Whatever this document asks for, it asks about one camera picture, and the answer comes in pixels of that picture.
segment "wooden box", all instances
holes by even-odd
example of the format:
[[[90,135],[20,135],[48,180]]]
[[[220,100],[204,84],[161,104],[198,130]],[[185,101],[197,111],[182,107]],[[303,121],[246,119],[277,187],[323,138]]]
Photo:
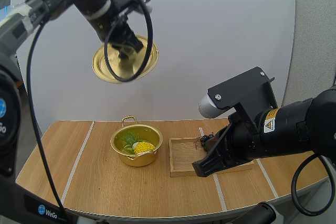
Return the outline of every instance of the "wooden box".
[[[196,176],[192,163],[204,158],[206,152],[201,147],[199,137],[184,137],[169,139],[170,176],[185,177]],[[254,162],[251,161],[219,173],[231,173],[240,170],[252,169]]]

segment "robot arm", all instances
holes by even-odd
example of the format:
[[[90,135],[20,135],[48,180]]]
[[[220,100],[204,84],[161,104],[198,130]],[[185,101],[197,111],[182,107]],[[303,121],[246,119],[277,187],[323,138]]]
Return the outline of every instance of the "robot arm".
[[[255,158],[314,151],[336,160],[336,86],[316,98],[277,108],[269,79],[253,68],[208,89],[199,110],[215,118],[235,108],[230,124],[206,142],[207,156],[193,163],[198,176]]]
[[[80,217],[70,211],[65,213],[64,209],[15,183],[20,99],[14,81],[20,79],[20,71],[13,55],[38,25],[57,18],[72,4],[95,29],[100,40],[105,41],[113,28],[108,42],[118,44],[117,49],[125,46],[138,52],[143,45],[128,26],[125,17],[132,11],[141,12],[139,5],[145,17],[149,17],[148,10],[144,9],[140,1],[26,0],[0,23],[0,215],[19,223],[90,223],[90,217]]]

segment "golden pot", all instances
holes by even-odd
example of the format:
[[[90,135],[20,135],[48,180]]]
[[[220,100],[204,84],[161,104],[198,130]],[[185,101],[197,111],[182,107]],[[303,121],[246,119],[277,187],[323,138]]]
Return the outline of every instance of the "golden pot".
[[[135,124],[124,126],[124,122],[126,119],[132,118],[135,121]],[[121,123],[122,127],[118,129],[111,136],[111,146],[118,153],[121,161],[125,164],[135,167],[149,165],[156,159],[157,152],[159,147],[162,144],[163,136],[162,133],[155,127],[145,124],[139,124],[137,119],[132,116],[125,116],[122,119]],[[140,152],[138,154],[128,154],[121,151],[125,142],[123,139],[123,134],[127,131],[131,131],[135,135],[139,135],[139,139],[146,140],[155,146],[153,150],[149,150],[146,152]]]

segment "golden pot lid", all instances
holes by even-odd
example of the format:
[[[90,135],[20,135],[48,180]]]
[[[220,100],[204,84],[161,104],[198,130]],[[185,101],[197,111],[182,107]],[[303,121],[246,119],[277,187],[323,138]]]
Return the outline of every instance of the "golden pot lid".
[[[111,44],[108,44],[108,58],[110,61],[111,68],[113,69],[114,73],[117,76],[122,78],[129,78],[133,76],[136,71],[139,69],[143,58],[145,57],[146,46],[147,46],[147,38],[137,35],[136,36],[139,41],[142,42],[143,48],[137,54],[135,51],[131,55],[129,55],[128,59],[120,59],[119,58],[119,51],[114,49]],[[148,74],[156,65],[157,63],[157,56],[159,52],[157,50],[156,44],[153,43],[152,51],[150,58],[147,62],[147,65],[143,72],[137,77],[141,78],[144,75]],[[113,75],[111,75],[110,71],[108,70],[105,58],[104,58],[104,44],[97,50],[93,57],[92,61],[92,68],[95,74],[102,80],[114,83],[120,83],[120,81],[116,80]]]

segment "wooden table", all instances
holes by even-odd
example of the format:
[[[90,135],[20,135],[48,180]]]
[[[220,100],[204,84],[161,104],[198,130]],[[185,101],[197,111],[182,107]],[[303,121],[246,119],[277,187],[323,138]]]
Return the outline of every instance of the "wooden table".
[[[145,167],[123,164],[113,151],[110,137],[121,127],[121,122],[59,121],[50,126],[42,142],[65,207],[115,219],[221,215],[260,201],[283,197],[289,200],[293,174],[311,155],[307,152],[264,158],[256,160],[253,169],[207,178],[170,177],[170,137],[197,137],[200,127],[205,134],[217,132],[228,120],[142,123],[157,127],[163,134],[157,159]],[[302,171],[297,187],[317,184],[326,176],[322,164],[315,159]],[[16,182],[56,204],[37,148]]]

